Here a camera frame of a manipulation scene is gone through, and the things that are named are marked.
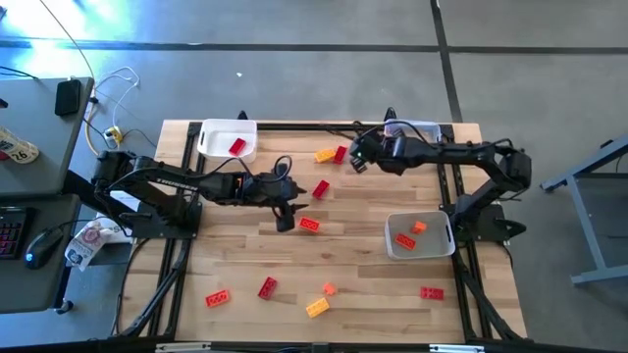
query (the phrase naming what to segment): gray floor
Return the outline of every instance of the gray floor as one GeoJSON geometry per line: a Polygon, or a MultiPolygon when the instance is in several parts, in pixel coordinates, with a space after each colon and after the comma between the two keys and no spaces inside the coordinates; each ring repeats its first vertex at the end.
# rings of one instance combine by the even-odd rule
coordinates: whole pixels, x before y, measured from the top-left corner
{"type": "MultiPolygon", "coordinates": [[[[436,45],[428,0],[49,1],[79,39],[153,43],[436,45]]],[[[0,40],[64,38],[38,2],[9,1],[0,40]]],[[[624,1],[441,0],[446,39],[456,46],[620,47],[628,29],[624,1]]],[[[125,98],[123,129],[157,140],[165,119],[379,120],[395,106],[407,118],[450,122],[438,53],[89,50],[97,78],[121,66],[141,76],[125,98]]],[[[0,48],[0,63],[38,76],[86,76],[79,53],[34,41],[0,48]]],[[[511,137],[533,159],[534,184],[577,164],[628,132],[628,55],[451,54],[464,122],[485,139],[511,137]]],[[[128,84],[101,91],[118,99],[128,84]]],[[[111,124],[114,104],[94,123],[111,124]]],[[[102,142],[96,141],[99,148],[102,142]]],[[[141,135],[127,147],[151,155],[141,135]]],[[[72,169],[89,177],[93,155],[79,139],[72,169]]],[[[620,167],[628,171],[628,166],[620,167]]],[[[628,350],[628,278],[573,287],[569,276],[593,268],[571,198],[534,187],[506,206],[528,231],[512,241],[524,319],[540,342],[628,350]]],[[[73,273],[71,314],[0,317],[0,346],[82,340],[108,334],[122,267],[73,273]]]]}

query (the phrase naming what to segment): wooden tabletop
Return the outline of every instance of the wooden tabletop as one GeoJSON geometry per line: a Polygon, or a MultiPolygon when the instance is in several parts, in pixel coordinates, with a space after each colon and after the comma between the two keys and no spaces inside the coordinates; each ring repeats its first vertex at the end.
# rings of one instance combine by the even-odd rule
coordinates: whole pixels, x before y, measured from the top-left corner
{"type": "MultiPolygon", "coordinates": [[[[164,122],[156,160],[181,164],[188,123],[164,122]]],[[[478,125],[453,126],[456,140],[481,141],[478,125]]],[[[290,175],[309,191],[297,200],[309,204],[298,211],[297,218],[319,220],[321,230],[316,235],[298,228],[277,233],[269,209],[220,207],[205,201],[185,277],[177,340],[463,341],[451,260],[393,261],[385,248],[388,214],[438,208],[441,196],[436,167],[407,170],[399,177],[376,166],[357,175],[348,162],[342,166],[314,163],[316,151],[347,146],[347,142],[319,131],[258,132],[257,158],[250,169],[254,173],[269,171],[278,157],[290,154],[290,175]],[[321,179],[331,186],[318,201],[311,191],[321,179]],[[269,301],[257,296],[266,277],[279,282],[269,301]],[[310,319],[305,307],[325,296],[323,284],[328,281],[338,289],[336,295],[328,296],[331,308],[310,319]],[[445,300],[421,299],[421,286],[443,288],[445,300]],[[222,289],[230,292],[231,301],[207,308],[204,298],[222,289]]],[[[194,149],[191,166],[195,159],[194,149]]],[[[206,171],[215,166],[208,164],[206,171]]],[[[224,168],[238,170],[237,163],[224,168]]],[[[463,167],[462,172],[467,192],[487,179],[474,167],[463,167]]],[[[148,242],[131,267],[124,327],[155,290],[164,243],[148,242]]],[[[487,243],[479,243],[477,251],[485,292],[512,328],[525,335],[507,255],[487,243]]],[[[468,296],[474,328],[480,332],[477,306],[471,294],[468,296]]],[[[165,323],[169,301],[164,308],[165,323]]]]}

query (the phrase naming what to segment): black keyboard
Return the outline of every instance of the black keyboard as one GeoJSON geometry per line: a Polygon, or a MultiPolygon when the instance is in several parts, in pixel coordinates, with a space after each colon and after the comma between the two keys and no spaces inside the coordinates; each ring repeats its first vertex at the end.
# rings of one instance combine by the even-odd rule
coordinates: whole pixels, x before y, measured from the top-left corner
{"type": "Polygon", "coordinates": [[[28,207],[0,207],[0,260],[21,255],[29,213],[28,207]]]}

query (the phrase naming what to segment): table leg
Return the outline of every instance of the table leg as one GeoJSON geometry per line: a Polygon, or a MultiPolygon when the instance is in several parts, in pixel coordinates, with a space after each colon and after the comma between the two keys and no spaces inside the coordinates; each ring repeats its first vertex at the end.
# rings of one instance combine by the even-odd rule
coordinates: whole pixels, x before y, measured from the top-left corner
{"type": "Polygon", "coordinates": [[[55,299],[52,302],[51,309],[54,309],[57,314],[65,314],[72,310],[74,307],[74,303],[70,300],[66,300],[66,289],[68,288],[68,281],[70,280],[70,272],[72,271],[72,267],[64,266],[63,272],[61,273],[61,278],[59,279],[59,286],[57,287],[57,293],[55,294],[55,299]]]}

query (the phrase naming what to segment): black mouse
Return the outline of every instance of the black mouse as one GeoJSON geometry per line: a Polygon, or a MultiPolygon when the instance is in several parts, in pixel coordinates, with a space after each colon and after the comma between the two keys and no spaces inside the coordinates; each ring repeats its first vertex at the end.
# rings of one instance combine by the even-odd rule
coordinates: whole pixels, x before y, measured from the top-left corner
{"type": "Polygon", "coordinates": [[[63,232],[59,227],[45,229],[28,245],[24,254],[24,263],[27,268],[40,269],[55,252],[55,249],[63,239],[63,232]]]}

